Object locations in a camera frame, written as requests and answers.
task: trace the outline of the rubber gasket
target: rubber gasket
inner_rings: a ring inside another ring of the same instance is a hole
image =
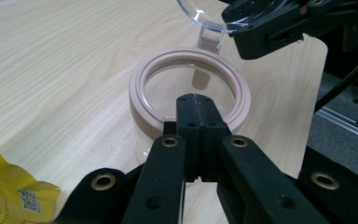
[[[166,120],[147,102],[145,84],[147,78],[158,69],[183,62],[191,62],[209,70],[212,68],[222,75],[235,102],[231,112],[223,120],[235,133],[245,120],[251,105],[251,93],[243,74],[219,55],[192,48],[163,49],[144,58],[135,67],[130,78],[129,92],[131,113],[138,127],[151,139],[162,135]]]

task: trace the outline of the gray floor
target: gray floor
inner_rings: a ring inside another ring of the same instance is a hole
[[[331,90],[340,79],[323,75],[318,98]],[[358,104],[352,102],[358,98],[358,88],[351,86],[325,107],[338,112],[350,119],[358,120]],[[335,123],[314,115],[308,146],[323,153],[329,159],[336,161],[358,174],[358,135],[344,129]]]

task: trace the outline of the round container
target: round container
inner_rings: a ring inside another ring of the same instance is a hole
[[[162,135],[164,121],[175,120],[176,99],[188,93],[213,99],[234,133],[250,108],[250,90],[243,74],[217,54],[192,48],[154,52],[135,67],[130,79],[131,113],[138,129],[141,161],[152,141]]]

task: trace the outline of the black mount bracket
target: black mount bracket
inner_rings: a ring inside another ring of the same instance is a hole
[[[298,180],[249,138],[231,135],[210,98],[176,101],[146,162],[87,175],[53,223],[182,223],[185,182],[217,182],[229,223],[358,223],[358,175],[307,148]]]

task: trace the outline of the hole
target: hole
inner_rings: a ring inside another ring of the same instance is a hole
[[[178,143],[178,140],[176,140],[175,138],[164,138],[161,141],[161,144],[165,147],[176,147]]]
[[[97,180],[97,185],[99,185],[99,186],[107,185],[110,183],[110,181],[112,181],[111,178],[104,176]]]
[[[277,197],[277,204],[287,209],[294,209],[296,207],[295,201],[283,194]]]
[[[248,146],[248,142],[245,139],[241,139],[241,138],[233,138],[233,139],[231,139],[231,144],[234,147],[246,147],[246,146]]]
[[[278,44],[296,35],[296,30],[283,32],[282,34],[273,36],[270,40],[273,44]]]
[[[116,177],[110,173],[97,175],[91,181],[91,187],[95,190],[107,190],[116,183]]]
[[[339,183],[330,175],[324,173],[312,173],[310,175],[310,179],[315,183],[317,186],[324,188],[335,190],[339,188]]]
[[[152,210],[159,209],[162,206],[162,199],[158,196],[152,196],[146,200],[146,207]]]

